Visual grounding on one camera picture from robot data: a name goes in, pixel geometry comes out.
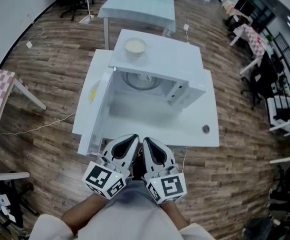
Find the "person's arm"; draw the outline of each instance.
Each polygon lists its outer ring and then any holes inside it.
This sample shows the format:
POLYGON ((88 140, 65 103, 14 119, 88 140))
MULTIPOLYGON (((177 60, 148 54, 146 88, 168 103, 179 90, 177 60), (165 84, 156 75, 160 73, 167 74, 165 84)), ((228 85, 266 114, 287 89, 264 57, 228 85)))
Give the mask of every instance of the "person's arm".
POLYGON ((85 201, 65 212, 61 220, 68 225, 75 236, 107 203, 108 200, 104 197, 92 194, 85 201))
POLYGON ((181 215, 174 202, 163 203, 160 207, 165 211, 178 230, 181 230, 189 225, 185 218, 181 215))

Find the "open microwave door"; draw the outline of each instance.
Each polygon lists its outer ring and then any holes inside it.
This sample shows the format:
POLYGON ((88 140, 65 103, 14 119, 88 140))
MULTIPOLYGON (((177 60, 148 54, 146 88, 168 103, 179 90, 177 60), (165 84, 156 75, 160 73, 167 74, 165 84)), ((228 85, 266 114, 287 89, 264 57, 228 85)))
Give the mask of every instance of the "open microwave door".
POLYGON ((95 88, 91 90, 91 96, 94 98, 91 106, 86 108, 90 117, 85 124, 85 131, 79 143, 78 153, 81 155, 97 154, 100 151, 105 124, 115 95, 113 76, 114 69, 108 67, 98 86, 95 85, 95 88))

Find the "white sleeve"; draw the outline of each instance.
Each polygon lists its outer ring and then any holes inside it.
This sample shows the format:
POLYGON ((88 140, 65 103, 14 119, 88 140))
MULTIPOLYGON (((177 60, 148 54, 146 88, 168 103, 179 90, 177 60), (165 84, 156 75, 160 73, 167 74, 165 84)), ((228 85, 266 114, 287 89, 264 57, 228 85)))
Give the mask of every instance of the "white sleeve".
POLYGON ((70 240, 71 229, 61 219, 52 215, 39 216, 30 234, 29 240, 70 240))
POLYGON ((192 223, 179 230, 184 240, 215 240, 202 226, 192 223))

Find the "wooden floor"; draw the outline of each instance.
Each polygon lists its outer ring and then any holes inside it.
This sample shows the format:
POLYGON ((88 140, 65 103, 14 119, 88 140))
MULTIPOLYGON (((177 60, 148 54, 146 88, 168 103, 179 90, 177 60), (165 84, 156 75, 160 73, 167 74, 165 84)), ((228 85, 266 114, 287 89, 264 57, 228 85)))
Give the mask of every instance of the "wooden floor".
MULTIPOLYGON (((92 14, 97 15, 103 3, 96 0, 92 14)), ((241 229, 251 217, 266 214, 274 175, 269 160, 290 155, 290 143, 269 133, 264 103, 252 111, 250 97, 240 94, 245 85, 239 71, 249 56, 243 49, 229 46, 220 2, 176 0, 175 10, 177 32, 172 37, 185 42, 182 27, 188 23, 189 41, 201 49, 204 67, 212 73, 220 134, 219 148, 187 149, 184 173, 188 194, 178 207, 186 219, 201 224, 216 239, 240 239, 241 229)), ((63 11, 56 5, 46 12, 36 22, 45 28, 44 34, 31 38, 33 47, 28 49, 27 39, 41 32, 31 27, 2 67, 16 72, 47 110, 14 92, 4 109, 0 133, 27 131, 76 112, 94 52, 104 49, 103 24, 97 18, 90 25, 78 24, 86 15, 83 11, 74 22, 70 15, 59 18, 63 11)), ((162 32, 135 22, 111 21, 112 47, 122 28, 162 32)), ((90 195, 81 182, 90 157, 76 153, 80 137, 71 133, 73 122, 74 116, 27 134, 0 136, 0 172, 30 172, 35 190, 25 199, 41 214, 59 217, 90 195)), ((175 157, 181 167, 184 150, 176 150, 175 157)), ((35 220, 24 212, 26 228, 32 228, 35 220)), ((14 235, 19 231, 10 228, 14 235)))

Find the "power outlet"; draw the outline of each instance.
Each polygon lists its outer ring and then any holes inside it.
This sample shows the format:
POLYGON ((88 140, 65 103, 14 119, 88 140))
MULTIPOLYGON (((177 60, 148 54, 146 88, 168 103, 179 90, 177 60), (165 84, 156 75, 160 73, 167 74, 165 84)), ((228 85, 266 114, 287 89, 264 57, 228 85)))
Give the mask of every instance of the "power outlet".
POLYGON ((184 25, 184 31, 188 31, 188 29, 189 29, 189 25, 188 24, 185 24, 184 25))

